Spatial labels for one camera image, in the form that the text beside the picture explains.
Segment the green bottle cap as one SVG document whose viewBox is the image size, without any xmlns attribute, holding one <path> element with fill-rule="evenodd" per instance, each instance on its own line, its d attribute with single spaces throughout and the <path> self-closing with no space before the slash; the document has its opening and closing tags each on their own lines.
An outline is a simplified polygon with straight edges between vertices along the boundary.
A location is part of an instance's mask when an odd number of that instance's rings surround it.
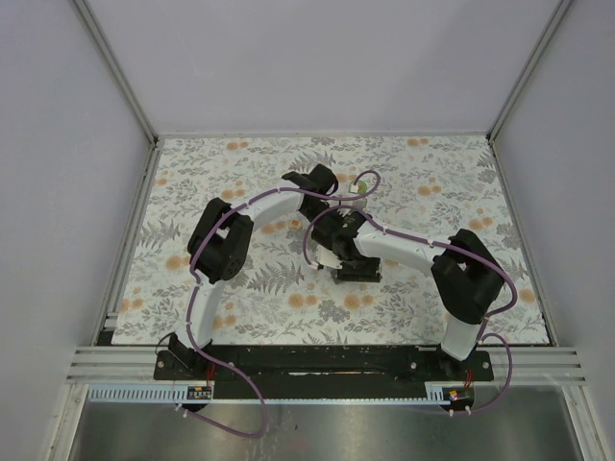
<svg viewBox="0 0 615 461">
<path fill-rule="evenodd" d="M 367 182 L 360 180 L 357 182 L 357 191 L 359 194 L 364 194 L 370 189 L 370 186 Z"/>
</svg>

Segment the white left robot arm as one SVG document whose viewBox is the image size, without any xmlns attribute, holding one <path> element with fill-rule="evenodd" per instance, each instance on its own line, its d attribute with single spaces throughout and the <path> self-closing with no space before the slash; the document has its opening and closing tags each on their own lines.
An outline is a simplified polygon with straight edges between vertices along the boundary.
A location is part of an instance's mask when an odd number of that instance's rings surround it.
<svg viewBox="0 0 615 461">
<path fill-rule="evenodd" d="M 272 189 L 246 203 L 232 206 L 211 200 L 188 240 L 190 274 L 196 286 L 190 295 L 184 324 L 169 335 L 175 368 L 188 379 L 208 370 L 209 358 L 201 350 L 212 339 L 214 317 L 225 286 L 242 269 L 251 237 L 266 224 L 289 213 L 325 203 L 337 190 L 335 174 L 322 164 L 308 174 L 289 172 Z"/>
</svg>

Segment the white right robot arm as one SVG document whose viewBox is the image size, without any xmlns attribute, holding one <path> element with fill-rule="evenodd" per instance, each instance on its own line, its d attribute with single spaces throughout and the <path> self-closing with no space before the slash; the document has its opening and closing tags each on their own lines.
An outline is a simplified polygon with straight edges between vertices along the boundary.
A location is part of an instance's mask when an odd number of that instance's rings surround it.
<svg viewBox="0 0 615 461">
<path fill-rule="evenodd" d="M 459 230 L 446 241 L 386 226 L 357 209 L 343 215 L 337 207 L 314 216 L 310 237 L 330 252 L 342 269 L 374 273 L 390 259 L 433 278 L 451 316 L 440 341 L 439 373 L 457 380 L 472 367 L 471 353 L 483 331 L 487 311 L 510 279 L 478 236 Z"/>
</svg>

